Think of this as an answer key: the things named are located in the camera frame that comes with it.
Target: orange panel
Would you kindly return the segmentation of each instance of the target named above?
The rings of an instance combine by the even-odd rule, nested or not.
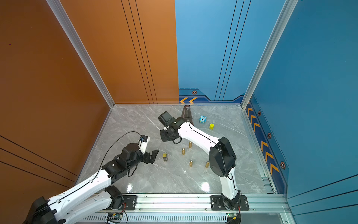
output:
[[[41,196],[48,199],[68,190],[64,186],[3,163],[0,163],[0,176],[1,223],[23,223],[34,200]]]
[[[61,3],[115,103],[178,102],[174,0]]]
[[[0,21],[0,135],[76,180],[109,107],[46,1],[1,1]]]
[[[175,1],[131,0],[137,3],[158,103],[178,103]]]

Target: gray marble surface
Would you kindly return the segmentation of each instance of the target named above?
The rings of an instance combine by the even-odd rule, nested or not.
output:
[[[189,149],[189,141],[186,139],[179,144],[160,140],[159,130],[163,126],[158,120],[159,115],[168,111],[177,118],[181,116],[182,109],[181,105],[116,105],[79,180],[83,181],[97,172],[105,152],[113,142],[126,132],[135,130],[151,137],[146,151],[159,149],[159,154],[154,164],[140,163],[133,176],[126,176],[114,183],[121,192],[221,193],[218,176],[210,168],[205,168],[209,157],[202,149],[194,144]],[[238,189],[242,193],[266,193],[238,106],[192,105],[191,111],[195,127],[209,135],[218,138],[225,136],[230,140],[237,156],[235,177]],[[201,115],[207,117],[204,124],[199,123]],[[209,129],[211,123],[215,125],[213,130]],[[138,138],[136,133],[124,136],[107,153],[103,164],[120,154],[128,143],[138,142]],[[182,148],[185,148],[185,155],[182,155]],[[167,154],[167,162],[163,161],[163,153]],[[189,166],[190,160],[193,160],[192,167]]]

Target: blue panel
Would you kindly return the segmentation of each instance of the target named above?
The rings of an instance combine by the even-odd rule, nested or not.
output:
[[[358,206],[295,215],[296,223],[304,224],[356,224]]]
[[[282,169],[280,166],[280,161],[282,155],[279,151],[274,152],[275,141],[268,141],[263,127],[265,127],[265,120],[259,119],[257,107],[254,107],[255,103],[249,103],[246,107],[247,116],[251,122],[251,126],[255,133],[256,139],[259,146],[261,146],[262,155],[266,161],[266,165],[270,170],[270,174],[275,183],[277,193],[286,194],[287,193],[287,182],[284,176],[288,176],[289,169],[286,167]]]
[[[200,89],[210,100],[223,100],[249,3],[175,1],[180,89]],[[283,4],[284,0],[251,1],[225,100],[232,101],[246,91]]]
[[[179,88],[214,100],[235,2],[175,1]]]
[[[331,184],[319,189],[316,189],[311,192],[307,192],[305,194],[292,197],[287,199],[289,206],[300,205],[302,203],[307,203],[310,201],[315,201],[319,199],[323,199],[326,197],[330,197],[333,195],[343,194],[346,192],[354,191],[358,189],[358,176],[349,178],[344,181],[340,181],[335,184]]]
[[[285,0],[251,1],[224,100],[232,100],[238,93],[246,92],[284,3]],[[239,27],[242,27],[244,19],[245,17],[242,23],[240,19]],[[224,89],[228,74],[229,71],[224,81]]]
[[[358,173],[357,7],[298,1],[255,90],[290,168],[288,197]]]
[[[293,215],[358,204],[358,191],[291,207]]]

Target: black cable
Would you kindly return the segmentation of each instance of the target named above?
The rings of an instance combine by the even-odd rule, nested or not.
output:
[[[128,169],[128,176],[129,176],[129,177],[131,177],[131,176],[134,174],[134,171],[133,171],[133,173],[132,173],[131,175],[129,175],[130,168],[131,168],[131,167],[129,167],[129,169]]]
[[[104,159],[105,159],[105,157],[106,157],[108,151],[111,149],[111,147],[112,147],[116,142],[118,142],[123,136],[125,136],[126,134],[129,134],[129,133],[132,133],[132,132],[135,132],[135,133],[139,134],[139,133],[136,132],[136,131],[127,132],[127,133],[125,133],[124,135],[122,135],[121,137],[119,137],[119,139],[117,139],[117,140],[110,146],[110,148],[107,150],[105,156],[104,156],[103,159],[102,159],[100,168],[98,169],[96,176],[95,176],[91,181],[93,181],[93,180],[97,177],[98,173],[100,172],[102,163],[103,163],[103,161],[104,161]],[[69,193],[69,194],[63,196],[59,201],[61,201],[62,199],[65,199],[67,196],[69,196],[69,195],[75,193],[75,192],[78,191],[79,189],[81,189],[81,188],[83,188],[84,186],[86,186],[88,183],[91,183],[91,181],[85,183],[85,184],[82,185],[80,188],[76,189],[75,191],[72,191],[71,193]]]
[[[179,136],[179,138],[180,138],[180,141],[177,143],[174,142],[174,139],[171,139],[171,140],[173,141],[174,144],[179,144],[182,141],[182,138],[180,136]]]
[[[195,131],[196,133],[200,134],[199,132],[197,132],[196,130],[194,130],[194,129],[190,126],[190,122],[188,122],[188,124],[189,124],[189,127],[190,127],[191,130],[193,130],[193,131]],[[202,134],[200,134],[200,135],[203,136],[203,137],[205,137],[205,138],[207,138],[208,140],[212,141],[213,143],[215,143],[213,140],[211,140],[210,138],[206,137],[205,135],[202,135]]]
[[[127,224],[127,222],[128,222],[128,215],[127,215],[127,213],[124,211],[124,213],[126,214],[126,216],[127,216],[127,221],[126,221],[126,224]]]

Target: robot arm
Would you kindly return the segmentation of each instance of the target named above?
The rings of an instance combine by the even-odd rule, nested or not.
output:
[[[110,185],[129,174],[129,170],[138,163],[154,163],[159,150],[152,151],[152,155],[145,152],[149,140],[150,137],[142,135],[138,144],[128,144],[120,155],[88,179],[48,200],[44,197],[35,200],[23,224],[72,224],[93,212],[108,207],[119,208],[123,196],[115,186]],[[104,191],[89,198],[102,189]]]
[[[209,155],[210,168],[220,178],[222,198],[226,208],[230,210],[237,208],[241,194],[235,189],[236,155],[229,140],[225,137],[219,139],[208,135],[181,117],[174,119],[168,112],[161,114],[158,119],[164,125],[164,130],[160,130],[162,141],[174,142],[177,138],[185,138]]]

